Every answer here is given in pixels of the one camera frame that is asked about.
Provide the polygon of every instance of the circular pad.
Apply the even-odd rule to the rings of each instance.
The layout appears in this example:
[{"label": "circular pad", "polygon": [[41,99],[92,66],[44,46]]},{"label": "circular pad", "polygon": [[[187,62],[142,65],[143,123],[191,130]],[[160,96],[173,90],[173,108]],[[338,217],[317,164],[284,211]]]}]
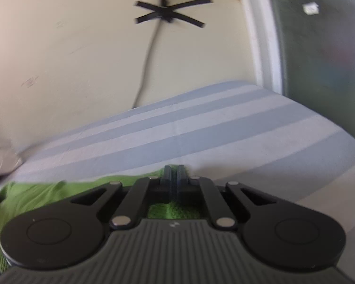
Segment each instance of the circular pad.
[{"label": "circular pad", "polygon": [[71,225],[60,219],[40,220],[27,229],[27,236],[36,244],[57,244],[70,234]]},{"label": "circular pad", "polygon": [[288,219],[275,227],[276,235],[288,244],[309,244],[318,238],[319,230],[308,220]]},{"label": "circular pad", "polygon": [[103,240],[103,225],[90,206],[58,202],[9,221],[0,246],[13,266],[55,270],[90,257]]},{"label": "circular pad", "polygon": [[335,220],[289,202],[257,206],[242,238],[258,259],[299,272],[334,266],[346,241]]}]

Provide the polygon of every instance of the green blanket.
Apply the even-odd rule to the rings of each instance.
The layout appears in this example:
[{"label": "green blanket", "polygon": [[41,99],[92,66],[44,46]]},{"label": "green blanket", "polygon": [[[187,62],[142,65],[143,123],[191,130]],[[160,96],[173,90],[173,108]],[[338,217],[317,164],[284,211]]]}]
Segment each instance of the green blanket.
[{"label": "green blanket", "polygon": [[[17,215],[29,210],[50,204],[69,196],[81,193],[88,189],[100,186],[109,181],[121,181],[124,186],[133,185],[140,177],[157,175],[162,176],[163,169],[139,176],[106,176],[94,182],[69,182],[64,181],[52,184],[21,184],[8,183],[0,192],[5,199],[0,203],[0,232],[3,226]],[[198,218],[195,209],[181,208],[175,203],[152,205],[148,211],[148,218]],[[0,273],[8,268],[0,250]]]}]

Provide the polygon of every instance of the cream wall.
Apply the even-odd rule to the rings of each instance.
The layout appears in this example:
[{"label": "cream wall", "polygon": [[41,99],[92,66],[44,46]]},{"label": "cream wall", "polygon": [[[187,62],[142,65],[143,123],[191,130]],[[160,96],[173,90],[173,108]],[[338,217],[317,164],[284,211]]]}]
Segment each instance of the cream wall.
[{"label": "cream wall", "polygon": [[[134,24],[148,12],[135,1],[0,0],[0,129],[15,146],[131,108],[156,25]],[[241,0],[213,1],[179,10],[204,29],[162,25],[141,104],[223,80],[254,82]]]}]

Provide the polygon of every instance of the wall stain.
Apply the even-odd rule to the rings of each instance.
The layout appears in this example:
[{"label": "wall stain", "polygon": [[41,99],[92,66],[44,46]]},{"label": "wall stain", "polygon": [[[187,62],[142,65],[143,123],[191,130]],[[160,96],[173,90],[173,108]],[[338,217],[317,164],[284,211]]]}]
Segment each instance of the wall stain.
[{"label": "wall stain", "polygon": [[64,27],[65,24],[66,24],[65,20],[59,20],[56,24],[56,27],[57,27],[57,29],[60,29],[60,28]]},{"label": "wall stain", "polygon": [[81,49],[84,49],[86,47],[88,47],[88,46],[81,46],[79,48],[76,48],[74,51],[70,52],[69,54],[74,54],[75,52],[80,51]]},{"label": "wall stain", "polygon": [[26,86],[27,88],[29,88],[34,85],[34,83],[36,82],[37,79],[38,79],[38,76],[31,77],[31,78],[27,79],[23,84],[21,84],[21,86]]}]

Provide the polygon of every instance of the striped bed sheet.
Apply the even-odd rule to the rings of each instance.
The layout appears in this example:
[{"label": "striped bed sheet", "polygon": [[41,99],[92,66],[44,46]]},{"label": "striped bed sheet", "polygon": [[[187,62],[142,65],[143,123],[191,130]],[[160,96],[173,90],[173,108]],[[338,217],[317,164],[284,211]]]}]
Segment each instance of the striped bed sheet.
[{"label": "striped bed sheet", "polygon": [[355,139],[326,118],[242,81],[197,89],[70,131],[25,153],[7,180],[87,181],[183,164],[338,220],[339,267],[355,280]]}]

